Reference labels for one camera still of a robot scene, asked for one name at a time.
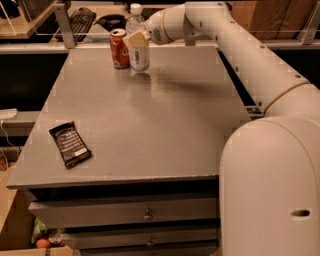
red soda can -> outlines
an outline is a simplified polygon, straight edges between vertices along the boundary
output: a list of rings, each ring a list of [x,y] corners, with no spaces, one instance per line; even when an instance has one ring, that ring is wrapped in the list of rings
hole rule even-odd
[[[110,31],[110,48],[113,64],[116,68],[130,67],[129,51],[122,40],[126,35],[126,31],[121,28]]]

drawer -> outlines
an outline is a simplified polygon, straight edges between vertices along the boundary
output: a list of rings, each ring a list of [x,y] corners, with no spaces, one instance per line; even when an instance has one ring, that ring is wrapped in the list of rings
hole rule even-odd
[[[219,217],[207,194],[33,202],[29,210],[47,228],[153,223]]]
[[[206,256],[219,249],[216,241],[159,245],[154,247],[123,247],[80,250],[81,256]]]
[[[75,233],[70,233],[67,230],[67,233],[62,235],[62,241],[72,249],[92,249],[128,245],[151,247],[168,243],[209,241],[220,238],[219,220],[150,223],[147,225],[126,225],[125,228],[111,226],[99,227],[99,229],[104,230],[88,232],[88,229],[82,229]]]

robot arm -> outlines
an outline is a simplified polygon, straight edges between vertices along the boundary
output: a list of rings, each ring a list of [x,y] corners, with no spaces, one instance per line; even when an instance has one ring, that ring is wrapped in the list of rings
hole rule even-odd
[[[320,92],[238,25],[223,2],[150,17],[152,41],[216,40],[265,118],[240,127],[220,165],[224,256],[320,255]]]
[[[237,24],[224,2],[186,2],[154,14],[146,22],[146,28],[151,40],[158,45],[204,36],[216,40],[263,114],[286,93],[309,84],[305,77]]]

plastic bottle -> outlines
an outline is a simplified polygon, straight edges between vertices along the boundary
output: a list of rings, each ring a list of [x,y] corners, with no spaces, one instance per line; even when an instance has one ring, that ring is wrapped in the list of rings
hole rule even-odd
[[[130,5],[131,16],[127,19],[126,31],[128,35],[133,34],[139,29],[145,30],[144,18],[141,16],[142,6],[140,4],[131,4]]]
[[[141,16],[142,6],[140,4],[131,4],[131,16],[127,19],[126,32],[132,35],[138,31],[146,31],[145,20]],[[143,47],[129,47],[130,65],[137,72],[143,72],[150,65],[149,41]]]

black wrapper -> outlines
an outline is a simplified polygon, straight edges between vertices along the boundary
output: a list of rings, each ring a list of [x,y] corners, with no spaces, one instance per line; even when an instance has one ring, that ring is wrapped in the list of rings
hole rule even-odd
[[[72,168],[91,157],[91,151],[78,134],[74,122],[59,125],[49,132],[54,138],[67,168]]]

